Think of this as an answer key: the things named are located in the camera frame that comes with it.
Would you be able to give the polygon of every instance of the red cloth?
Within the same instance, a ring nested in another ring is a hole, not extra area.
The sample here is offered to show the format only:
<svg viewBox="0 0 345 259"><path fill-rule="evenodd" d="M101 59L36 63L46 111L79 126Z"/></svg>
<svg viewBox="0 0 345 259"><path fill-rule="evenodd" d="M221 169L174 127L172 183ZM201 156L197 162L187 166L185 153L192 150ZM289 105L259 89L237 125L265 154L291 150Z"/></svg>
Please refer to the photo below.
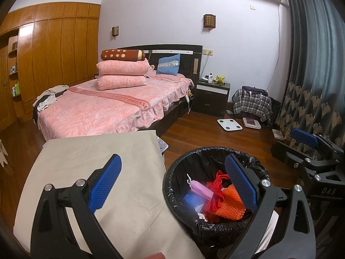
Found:
<svg viewBox="0 0 345 259"><path fill-rule="evenodd" d="M224 201L221 185L223 179L230 179L227 174L224 174L219 170L216 174L216 179L211 183L207 182L206 187L214 192L213 197L210 201L207 201L204 206L204 211L206 212L216 212L218 208L221 207L221 203Z"/></svg>
<svg viewBox="0 0 345 259"><path fill-rule="evenodd" d="M212 214L212 213L209 213L209 212L204 212L204 215L205 215L206 220L210 224L213 224L213 223L217 224L217 223L220 222L220 218L216 214Z"/></svg>

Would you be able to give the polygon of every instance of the bed frame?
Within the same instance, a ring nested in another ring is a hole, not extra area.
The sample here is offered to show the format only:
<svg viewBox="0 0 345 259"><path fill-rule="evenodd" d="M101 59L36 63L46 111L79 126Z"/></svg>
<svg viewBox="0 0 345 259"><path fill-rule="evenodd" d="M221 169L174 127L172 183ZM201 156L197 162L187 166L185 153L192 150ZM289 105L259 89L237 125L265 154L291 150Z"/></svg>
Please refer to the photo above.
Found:
<svg viewBox="0 0 345 259"><path fill-rule="evenodd" d="M202 46L199 45L179 45L179 44L160 44L160 45L143 45L143 46L127 46L121 49L127 50L143 50L145 57L150 63L154 65L155 69L158 66L158 60L162 57L170 57L178 53L180 57L180 68L178 72L183 74L186 78L191 79L194 84L200 78L200 66L202 56ZM174 102L164 112L164 117L154 122L149 128L140 130L156 130L158 136L163 135L170 126L177 121L177 119L188 110L188 103L185 97L180 98L178 102Z"/></svg>

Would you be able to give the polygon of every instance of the beige sheet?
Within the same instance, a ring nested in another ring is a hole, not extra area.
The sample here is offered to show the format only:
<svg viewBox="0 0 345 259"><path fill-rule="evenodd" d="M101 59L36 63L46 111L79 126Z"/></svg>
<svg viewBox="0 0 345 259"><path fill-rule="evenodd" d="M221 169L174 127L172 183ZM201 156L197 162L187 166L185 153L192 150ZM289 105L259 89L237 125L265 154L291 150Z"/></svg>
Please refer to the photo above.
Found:
<svg viewBox="0 0 345 259"><path fill-rule="evenodd" d="M167 208L162 182L165 167L156 132L71 137L48 141L26 180L13 233L30 251L31 228L43 187L71 186L102 168L112 154L122 171L102 209L95 216L125 259L143 259L162 252L167 259L204 258ZM80 247L89 252L71 208L68 216Z"/></svg>

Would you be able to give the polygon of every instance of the dark curtain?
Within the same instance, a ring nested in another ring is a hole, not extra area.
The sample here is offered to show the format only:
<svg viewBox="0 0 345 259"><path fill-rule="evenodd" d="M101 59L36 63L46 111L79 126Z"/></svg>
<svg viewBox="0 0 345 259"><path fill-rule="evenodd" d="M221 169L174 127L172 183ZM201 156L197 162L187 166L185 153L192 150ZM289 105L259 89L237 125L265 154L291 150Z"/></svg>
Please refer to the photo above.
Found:
<svg viewBox="0 0 345 259"><path fill-rule="evenodd" d="M311 158L315 151L290 136L293 128L344 146L345 23L330 0L289 0L290 74L276 123L285 142Z"/></svg>

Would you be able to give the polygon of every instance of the plaid cloth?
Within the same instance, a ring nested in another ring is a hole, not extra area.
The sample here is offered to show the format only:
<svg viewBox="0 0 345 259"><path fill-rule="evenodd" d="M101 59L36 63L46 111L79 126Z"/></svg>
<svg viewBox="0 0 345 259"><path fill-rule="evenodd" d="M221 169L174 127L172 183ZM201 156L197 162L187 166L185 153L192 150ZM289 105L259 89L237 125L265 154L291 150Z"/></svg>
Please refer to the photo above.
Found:
<svg viewBox="0 0 345 259"><path fill-rule="evenodd" d="M234 103L234 114L248 112L259 116L262 122L267 120L270 123L272 103L269 96L251 95L243 89L238 89L232 96L232 102Z"/></svg>

